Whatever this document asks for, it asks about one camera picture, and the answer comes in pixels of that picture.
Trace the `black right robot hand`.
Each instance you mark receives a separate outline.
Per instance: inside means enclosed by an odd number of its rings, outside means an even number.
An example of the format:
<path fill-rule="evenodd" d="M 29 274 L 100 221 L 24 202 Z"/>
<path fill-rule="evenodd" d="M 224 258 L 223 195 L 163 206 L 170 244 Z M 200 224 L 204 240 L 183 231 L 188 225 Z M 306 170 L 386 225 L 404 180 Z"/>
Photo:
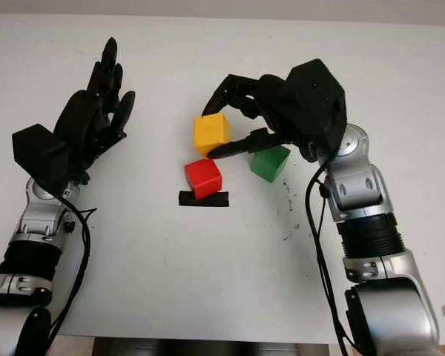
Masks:
<path fill-rule="evenodd" d="M 231 141 L 211 149 L 209 159 L 222 159 L 244 152 L 256 153 L 278 145 L 296 145 L 308 162 L 317 161 L 313 142 L 307 140 L 295 127 L 295 115 L 289 113 L 278 99 L 284 80 L 270 74 L 251 79 L 234 74 L 227 75 L 214 91 L 202 114 L 219 113 L 225 106 L 239 110 L 243 116 L 264 118 L 267 126 L 251 133 L 244 139 Z"/>

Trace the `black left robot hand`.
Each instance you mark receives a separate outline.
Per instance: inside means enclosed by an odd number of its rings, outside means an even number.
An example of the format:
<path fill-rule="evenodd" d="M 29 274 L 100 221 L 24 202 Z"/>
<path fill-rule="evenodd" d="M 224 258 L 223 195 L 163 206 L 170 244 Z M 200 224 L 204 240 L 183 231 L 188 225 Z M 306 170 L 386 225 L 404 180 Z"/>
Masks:
<path fill-rule="evenodd" d="M 116 56 L 117 43 L 110 37 L 87 88 L 70 97 L 53 130 L 70 150 L 67 174 L 78 184 L 86 185 L 90 180 L 87 169 L 127 136 L 124 128 L 136 93 L 130 90 L 119 96 L 123 68 Z"/>

